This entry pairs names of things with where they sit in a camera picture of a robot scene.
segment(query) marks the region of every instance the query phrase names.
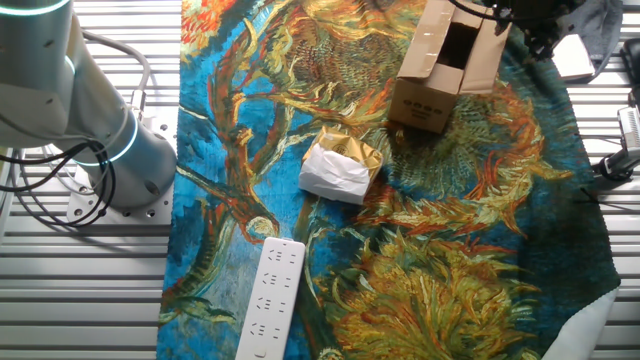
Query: white tissue paper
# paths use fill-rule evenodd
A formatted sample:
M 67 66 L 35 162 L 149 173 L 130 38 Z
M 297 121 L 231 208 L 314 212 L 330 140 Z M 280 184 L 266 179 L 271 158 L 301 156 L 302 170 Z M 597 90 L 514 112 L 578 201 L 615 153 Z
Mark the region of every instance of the white tissue paper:
M 565 36 L 553 49 L 553 62 L 565 80 L 591 76 L 595 73 L 589 52 L 580 35 Z
M 298 181 L 298 186 L 310 193 L 362 205 L 371 178 L 365 165 L 315 144 L 302 163 Z

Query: metal grating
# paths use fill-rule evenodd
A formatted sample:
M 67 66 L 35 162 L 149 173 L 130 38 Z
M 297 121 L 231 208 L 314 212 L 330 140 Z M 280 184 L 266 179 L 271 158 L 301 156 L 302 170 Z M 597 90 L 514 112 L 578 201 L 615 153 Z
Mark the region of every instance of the metal grating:
M 76 0 L 81 24 L 124 41 L 149 58 L 146 115 L 172 139 L 179 96 L 180 0 Z M 625 0 L 622 40 L 640 37 L 640 1 Z M 118 51 L 89 44 L 109 79 L 129 99 L 141 67 Z M 619 57 L 590 85 L 569 88 L 592 162 L 615 152 L 617 110 L 630 91 Z M 167 130 L 161 130 L 166 124 Z M 37 151 L 30 156 L 41 156 Z M 47 167 L 30 167 L 35 180 Z M 38 195 L 63 216 L 69 192 L 51 182 Z M 640 359 L 640 180 L 601 200 L 622 288 L 592 359 Z M 95 226 L 69 234 L 30 218 L 13 201 L 0 215 L 0 359 L 155 359 L 156 322 L 169 225 Z

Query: cable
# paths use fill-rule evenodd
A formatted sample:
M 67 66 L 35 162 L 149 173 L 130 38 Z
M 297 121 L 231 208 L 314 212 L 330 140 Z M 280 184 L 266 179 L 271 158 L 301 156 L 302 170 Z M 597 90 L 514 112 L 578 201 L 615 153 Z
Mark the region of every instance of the cable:
M 54 160 L 59 160 L 62 158 L 66 158 L 68 155 L 77 155 L 78 153 L 80 153 L 82 150 L 87 148 L 87 144 L 78 144 L 74 147 L 72 147 L 71 149 L 62 152 L 58 155 L 52 156 L 50 158 L 44 158 L 44 159 L 36 159 L 36 160 L 24 160 L 24 159 L 13 159 L 11 157 L 7 157 L 7 156 L 3 156 L 0 155 L 0 161 L 5 161 L 8 163 L 12 163 L 12 164 L 25 164 L 25 165 L 41 165 L 41 164 L 46 164 L 48 162 L 54 161 Z
M 486 20 L 494 20 L 494 21 L 501 21 L 501 22 L 525 22 L 525 21 L 546 21 L 546 20 L 554 20 L 555 16 L 539 16 L 539 17 L 501 17 L 501 16 L 495 16 L 495 15 L 489 15 L 489 14 L 485 14 L 485 13 L 481 13 L 479 11 L 476 11 L 462 3 L 460 3 L 458 0 L 449 0 L 450 3 L 452 3 L 453 5 L 455 5 L 457 8 L 459 8 L 460 10 L 463 10 L 471 15 L 475 15 L 478 17 L 481 17 L 483 19 Z
M 42 148 L 42 152 L 46 155 L 46 156 L 50 156 L 50 154 L 53 154 L 53 151 L 51 151 L 49 149 L 49 146 L 43 146 Z M 49 168 L 53 171 L 54 169 L 54 164 L 53 162 L 49 162 L 47 163 L 47 165 L 49 165 Z M 73 175 L 71 175 L 71 173 L 69 172 L 69 170 L 67 170 L 67 167 L 65 166 L 64 168 L 62 168 L 62 171 L 64 171 L 67 174 L 67 177 L 69 179 L 71 179 L 71 181 L 73 181 L 74 183 L 76 183 L 76 185 L 78 185 L 80 188 L 85 187 L 86 186 L 84 184 L 79 183 L 74 177 Z M 106 172 L 102 175 L 102 177 L 100 178 L 100 182 L 102 182 L 102 180 L 105 178 Z M 72 185 L 69 185 L 69 183 L 67 183 L 67 181 L 65 179 L 62 178 L 62 176 L 60 176 L 60 173 L 58 172 L 56 174 L 56 178 L 58 179 L 58 181 L 60 181 L 60 183 L 62 184 L 62 186 L 66 187 L 67 190 L 71 191 L 74 194 L 78 194 L 78 195 L 82 195 L 82 196 L 90 196 L 95 194 L 95 190 L 93 189 L 93 187 L 91 187 L 92 191 L 79 191 L 78 189 L 74 188 Z
M 82 35 L 87 40 L 97 41 L 103 45 L 120 50 L 123 53 L 129 54 L 134 58 L 136 58 L 136 60 L 140 62 L 140 65 L 142 65 L 142 79 L 140 79 L 140 84 L 138 84 L 137 90 L 144 91 L 144 89 L 147 87 L 147 82 L 149 81 L 149 77 L 151 76 L 151 65 L 149 65 L 149 61 L 141 52 L 139 52 L 138 50 L 132 48 L 127 44 L 109 39 L 102 35 L 88 32 L 84 29 L 82 30 Z
M 35 184 L 31 184 L 31 185 L 26 185 L 25 186 L 21 186 L 21 187 L 8 187 L 8 186 L 3 186 L 0 185 L 0 191 L 4 191 L 4 192 L 10 192 L 10 193 L 15 193 L 15 192 L 22 192 L 22 191 L 30 191 L 33 190 L 37 187 L 40 187 L 42 185 L 44 185 L 45 183 L 47 183 L 49 180 L 51 180 L 57 173 L 58 171 L 60 171 L 60 169 L 62 169 L 69 161 L 72 160 L 72 158 L 77 155 L 80 151 L 84 150 L 84 148 L 86 148 L 87 144 L 81 144 L 84 145 L 84 147 L 79 148 L 78 146 L 72 148 L 75 149 L 72 152 L 68 152 L 64 158 L 64 160 L 62 160 L 56 167 L 55 169 L 53 169 L 51 171 L 51 173 L 49 173 L 47 176 L 45 176 L 42 180 L 36 182 Z M 31 162 L 29 161 L 16 161 L 16 159 L 10 159 L 11 161 L 8 161 L 10 164 L 20 164 L 22 166 L 24 166 L 25 164 L 30 164 Z
M 46 207 L 38 200 L 38 198 L 31 192 L 31 190 L 28 190 L 29 195 L 33 198 L 33 200 L 38 205 L 38 207 L 43 211 L 43 213 L 46 216 L 48 216 L 49 218 L 51 218 L 51 220 L 53 220 L 53 221 L 46 220 L 42 216 L 34 213 L 33 210 L 31 210 L 31 208 L 29 206 L 27 206 L 27 204 L 24 202 L 24 199 L 22 198 L 22 195 L 21 194 L 16 194 L 16 197 L 18 198 L 18 201 L 20 201 L 20 204 L 25 208 L 25 210 L 31 216 L 33 216 L 35 219 L 40 221 L 41 223 L 43 223 L 45 225 L 50 225 L 50 226 L 63 226 L 63 227 L 79 228 L 79 227 L 91 225 L 91 224 L 95 223 L 96 221 L 98 221 L 98 219 L 100 219 L 101 217 L 106 215 L 107 208 L 111 205 L 111 202 L 113 200 L 113 197 L 114 197 L 114 194 L 115 194 L 115 190 L 116 190 L 116 177 L 115 177 L 115 172 L 113 170 L 113 164 L 108 160 L 109 158 L 108 158 L 108 156 L 106 154 L 104 154 L 104 155 L 102 154 L 102 150 L 104 148 L 102 146 L 102 144 L 96 143 L 96 142 L 88 142 L 87 144 L 93 150 L 94 154 L 96 155 L 96 159 L 98 160 L 98 163 L 100 164 L 100 170 L 103 172 L 103 174 L 105 172 L 109 172 L 111 174 L 111 192 L 109 194 L 109 197 L 107 198 L 107 201 L 105 202 L 104 207 L 98 211 L 98 215 L 96 215 L 92 220 L 88 221 L 87 223 L 80 224 L 82 221 L 87 220 L 93 213 L 95 213 L 95 211 L 98 209 L 100 204 L 103 202 L 104 195 L 105 195 L 106 190 L 107 190 L 106 183 L 102 184 L 102 192 L 100 193 L 100 196 L 98 197 L 98 200 L 96 201 L 96 204 L 89 211 L 89 213 L 87 213 L 83 217 L 81 217 L 81 218 L 79 218 L 79 219 L 77 219 L 75 221 L 71 221 L 71 222 L 62 221 L 59 218 L 57 218 L 55 215 L 51 214 L 46 209 Z M 24 171 L 24 164 L 20 164 L 20 167 L 21 167 L 21 171 L 22 171 L 21 175 L 22 175 L 23 181 L 25 182 L 25 184 L 28 184 L 28 179 L 26 177 L 26 172 Z M 13 185 L 16 186 L 16 176 L 15 176 L 15 173 L 13 172 L 13 166 L 10 167 L 10 176 L 11 176 L 11 180 L 13 182 Z

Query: mounting plate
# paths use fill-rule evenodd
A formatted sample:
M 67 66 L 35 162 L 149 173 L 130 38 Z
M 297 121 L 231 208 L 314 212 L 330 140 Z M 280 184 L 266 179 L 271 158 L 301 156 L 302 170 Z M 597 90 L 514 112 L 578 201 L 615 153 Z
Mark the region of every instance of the mounting plate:
M 85 184 L 86 188 L 90 188 L 89 175 L 81 167 L 78 166 L 76 168 L 74 178 L 78 183 Z M 79 195 L 72 192 L 71 197 L 69 198 L 69 207 L 67 208 L 67 218 L 69 221 L 75 221 L 89 212 L 97 200 L 98 196 L 95 194 Z M 135 209 L 107 209 L 107 215 L 98 220 L 96 224 L 167 225 L 171 224 L 172 207 L 173 184 L 162 196 L 158 198 L 158 200 L 147 206 Z

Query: white power strip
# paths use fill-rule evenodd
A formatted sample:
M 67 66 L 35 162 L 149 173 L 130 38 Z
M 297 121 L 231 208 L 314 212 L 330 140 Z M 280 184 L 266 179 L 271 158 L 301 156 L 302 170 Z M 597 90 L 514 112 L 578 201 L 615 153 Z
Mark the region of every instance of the white power strip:
M 304 254 L 302 243 L 264 241 L 236 360 L 284 357 Z

